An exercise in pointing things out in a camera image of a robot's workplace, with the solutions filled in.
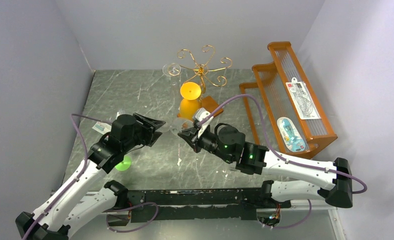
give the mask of green ball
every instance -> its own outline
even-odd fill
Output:
[[[121,161],[118,165],[116,165],[115,168],[121,172],[126,171],[130,167],[131,163],[132,161],[130,156],[124,156],[123,161]]]

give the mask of black metal base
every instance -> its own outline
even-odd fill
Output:
[[[130,190],[129,201],[141,200],[159,205],[155,220],[226,219],[257,220],[256,209],[290,208],[291,202],[276,202],[262,196],[262,188],[218,188],[193,190]],[[155,212],[154,206],[132,210],[132,223],[144,223]]]

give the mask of marble surface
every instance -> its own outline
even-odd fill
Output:
[[[206,83],[207,91],[204,94],[211,95],[218,103],[240,94],[240,83],[255,81],[250,69],[227,69],[210,73],[208,77],[217,81],[218,75],[224,75],[228,83],[223,87]],[[182,71],[180,76],[169,79],[161,70],[99,70],[95,73],[83,114],[97,119],[113,120],[117,111],[123,109],[128,114],[139,113],[170,124],[179,107],[178,97],[171,94],[170,81],[183,83],[191,76],[193,74],[190,71]],[[251,89],[248,93],[261,102],[256,89]],[[253,110],[256,109],[253,103],[250,103],[250,106]],[[260,118],[254,113],[256,112],[253,112],[255,122],[259,123]],[[82,119],[79,126],[88,148],[101,137],[100,133],[92,129],[94,123]],[[217,123],[233,125],[246,135],[246,141],[254,142],[242,99],[226,105],[224,112],[213,119],[212,128]],[[274,148],[277,148],[271,126],[268,125],[267,129]],[[233,164],[226,164],[204,150],[194,153],[184,140],[169,131],[168,126],[164,130],[167,132],[153,147],[144,147],[129,154],[132,165],[128,170],[113,169],[106,178],[96,182],[91,191],[98,191],[109,180],[116,180],[131,190],[260,187],[264,180],[284,180],[281,176],[246,175],[239,171],[230,171]],[[66,169],[65,181],[82,159],[83,147],[77,136]]]

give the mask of wire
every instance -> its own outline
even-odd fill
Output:
[[[135,151],[135,150],[141,149],[141,148],[143,148],[143,147],[145,147],[145,145],[142,145],[142,146],[140,146],[140,147],[137,147],[137,148],[135,148],[135,149],[132,149],[132,150],[130,150],[129,152],[127,152],[126,154],[128,154],[128,153],[130,153],[130,152],[133,152],[133,151]]]
[[[139,226],[137,228],[131,229],[131,230],[116,230],[116,229],[114,229],[114,228],[109,226],[109,224],[108,224],[108,216],[106,216],[105,222],[106,222],[106,225],[107,225],[107,229],[112,231],[112,232],[115,232],[115,233],[122,233],[123,234],[123,233],[131,233],[131,232],[134,232],[134,231],[138,231],[141,228],[144,228],[144,227],[148,226],[150,223],[153,222],[153,220],[156,218],[156,216],[158,214],[158,205],[155,202],[150,202],[149,201],[149,202],[141,203],[141,204],[138,204],[138,205],[135,205],[135,206],[132,206],[132,207],[128,207],[126,209],[118,210],[117,213],[118,212],[124,212],[124,211],[130,211],[132,209],[137,209],[137,208],[143,207],[145,205],[153,205],[153,206],[156,207],[156,212],[154,213],[153,217],[146,224],[143,224],[143,225],[141,225],[141,226]]]
[[[104,121],[104,120],[98,120],[96,118],[93,117],[89,117],[89,116],[84,116],[84,115],[80,115],[80,114],[75,114],[72,113],[70,115],[70,120],[72,121],[73,124],[73,128],[75,128],[76,133],[79,135],[80,140],[82,142],[82,146],[84,149],[84,164],[82,169],[79,171],[78,175],[76,176],[77,179],[79,179],[83,173],[86,170],[86,166],[88,165],[88,152],[87,152],[87,148],[86,148],[86,143],[85,143],[85,139],[82,135],[82,133],[79,130],[79,127],[77,126],[77,124],[75,123],[75,120],[73,119],[73,116],[76,117],[81,117],[81,118],[86,118],[86,119],[90,119],[90,120],[94,120],[97,122],[102,122],[102,123],[106,123],[106,124],[112,124],[112,122],[110,121]],[[25,232],[25,235],[22,237],[22,240],[26,240],[27,237],[29,236],[30,232],[33,230],[33,228],[36,226],[36,224],[38,224],[39,221],[41,221],[44,216],[48,213],[48,211],[51,210],[51,208],[56,204],[56,202],[73,186],[73,184],[76,182],[75,179],[73,179],[71,182],[69,182],[67,184],[67,186],[53,199],[53,201],[51,201],[48,206],[44,209],[43,213],[41,213],[34,221],[33,223],[30,225],[30,227],[27,229],[27,231]]]
[[[217,111],[219,111],[224,105],[226,105],[226,104],[228,104],[228,103],[230,103],[230,102],[232,102],[233,100],[238,99],[238,98],[250,98],[250,99],[252,99],[252,100],[254,101],[254,103],[255,103],[256,106],[257,106],[257,110],[259,111],[260,120],[261,120],[261,124],[262,124],[262,127],[263,127],[263,135],[264,135],[264,138],[265,138],[265,140],[266,140],[267,147],[268,147],[268,148],[272,151],[272,153],[273,153],[274,155],[276,155],[279,159],[281,159],[281,160],[283,160],[283,161],[287,161],[287,159],[284,158],[284,157],[282,156],[282,154],[280,154],[280,153],[278,153],[276,150],[274,150],[273,147],[272,147],[272,145],[270,144],[269,138],[267,137],[266,123],[265,123],[264,118],[263,118],[262,109],[261,109],[261,107],[260,107],[260,104],[257,102],[257,100],[256,100],[252,95],[249,95],[249,94],[239,94],[239,95],[235,95],[235,96],[231,97],[230,99],[228,99],[228,100],[224,101],[222,104],[220,104],[216,109],[214,109],[214,111],[212,111],[212,112],[211,112],[207,117],[205,117],[202,121],[198,122],[197,125],[198,125],[198,126],[201,126],[203,123],[207,122],[208,119],[210,119],[210,118],[211,118]],[[359,178],[357,178],[357,177],[355,177],[355,176],[353,176],[353,175],[350,175],[350,174],[348,174],[348,173],[345,173],[345,172],[343,172],[343,171],[338,171],[338,170],[333,170],[333,169],[327,169],[326,167],[311,166],[311,165],[299,163],[299,162],[292,161],[292,160],[289,160],[288,162],[289,162],[290,164],[294,164],[294,165],[297,165],[297,166],[299,166],[299,167],[309,168],[309,169],[315,169],[315,170],[320,170],[320,171],[324,171],[324,172],[329,171],[329,172],[332,172],[332,173],[335,173],[335,174],[339,174],[339,175],[345,176],[345,177],[350,178],[350,179],[352,179],[352,180],[355,180],[355,181],[359,182],[359,183],[363,186],[363,189],[362,189],[362,190],[359,190],[359,191],[353,191],[353,192],[352,192],[353,194],[362,194],[362,193],[364,193],[364,192],[366,192],[366,191],[368,190],[368,186],[366,185],[366,183],[364,183],[364,182],[363,182],[362,180],[360,180]]]
[[[310,214],[312,213],[312,202],[310,201],[310,199],[307,199],[307,201],[309,202],[309,212],[307,213],[307,215],[303,219],[301,219],[300,221],[298,221],[296,223],[288,225],[288,226],[275,226],[275,227],[271,226],[271,227],[274,229],[290,229],[290,228],[293,228],[293,227],[296,227],[296,226],[302,224],[305,220],[307,220],[309,218]]]

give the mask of robotic arm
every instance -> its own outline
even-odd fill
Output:
[[[128,151],[138,145],[153,146],[162,134],[157,130],[164,124],[164,121],[136,113],[120,115],[113,122],[111,132],[91,147],[88,159],[82,160],[73,175],[48,201],[32,213],[22,212],[16,218],[17,229],[23,239],[67,240],[101,212],[118,203],[128,203],[124,201],[128,190],[111,181],[98,192],[97,197],[78,204],[93,183],[103,179]]]
[[[269,186],[269,192],[271,199],[275,201],[313,199],[325,200],[329,205],[338,208],[353,206],[351,179],[329,171],[319,171],[282,161],[265,146],[246,142],[245,134],[229,124],[219,123],[215,126],[214,132],[210,132],[209,123],[212,118],[198,126],[197,122],[209,114],[203,108],[200,109],[194,117],[194,127],[178,134],[196,153],[204,149],[228,164],[235,163],[235,168],[245,174],[281,175],[298,179],[290,182],[273,182]],[[282,153],[281,156],[300,164],[351,174],[348,161],[343,158],[331,162],[313,161]]]
[[[246,142],[245,135],[229,124],[220,123],[211,132],[211,117],[199,126],[197,123],[209,114],[201,108],[194,116],[194,126],[178,134],[196,153],[204,149],[228,164],[236,164],[235,168],[245,174],[281,175],[298,179],[289,182],[264,181],[260,197],[265,204],[261,207],[267,206],[266,203],[275,206],[276,203],[302,199],[325,200],[339,208],[353,206],[351,179],[330,171],[319,171],[288,162],[338,170],[351,175],[346,159],[317,162],[281,153],[287,159],[283,161],[265,146]],[[22,212],[16,218],[16,225],[23,239],[68,240],[101,212],[124,209],[129,203],[135,206],[144,202],[145,196],[138,200],[133,199],[133,196],[128,197],[128,189],[112,180],[96,195],[80,203],[93,183],[104,178],[131,149],[138,145],[151,147],[161,136],[157,129],[163,124],[164,121],[136,113],[120,115],[113,122],[111,132],[103,135],[91,147],[88,159],[81,162],[75,173],[48,201],[32,213]]]

